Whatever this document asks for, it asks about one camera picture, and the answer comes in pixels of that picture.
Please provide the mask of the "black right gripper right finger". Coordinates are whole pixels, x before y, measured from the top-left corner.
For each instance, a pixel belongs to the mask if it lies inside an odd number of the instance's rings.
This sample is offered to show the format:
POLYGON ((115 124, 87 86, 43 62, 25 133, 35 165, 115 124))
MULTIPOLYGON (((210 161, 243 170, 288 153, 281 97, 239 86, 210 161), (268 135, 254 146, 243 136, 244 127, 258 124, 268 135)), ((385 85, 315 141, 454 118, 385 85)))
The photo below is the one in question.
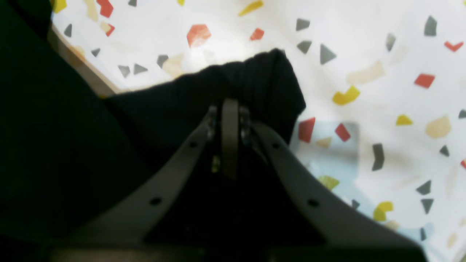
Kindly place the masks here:
POLYGON ((256 148, 274 193, 269 262, 425 262, 421 247, 345 204, 298 161, 274 130, 238 109, 243 145, 256 148))

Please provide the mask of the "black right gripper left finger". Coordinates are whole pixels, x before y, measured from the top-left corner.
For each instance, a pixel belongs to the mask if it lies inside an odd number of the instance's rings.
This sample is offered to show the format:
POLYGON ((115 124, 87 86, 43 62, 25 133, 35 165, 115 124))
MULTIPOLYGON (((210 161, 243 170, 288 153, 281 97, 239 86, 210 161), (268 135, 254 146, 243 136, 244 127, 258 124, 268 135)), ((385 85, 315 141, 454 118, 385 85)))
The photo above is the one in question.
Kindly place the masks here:
POLYGON ((221 167, 237 178, 240 105, 226 99, 208 109, 198 127, 169 161, 129 196, 78 228, 50 254, 51 262, 142 262, 161 251, 146 251, 144 239, 179 198, 205 147, 220 134, 221 167))

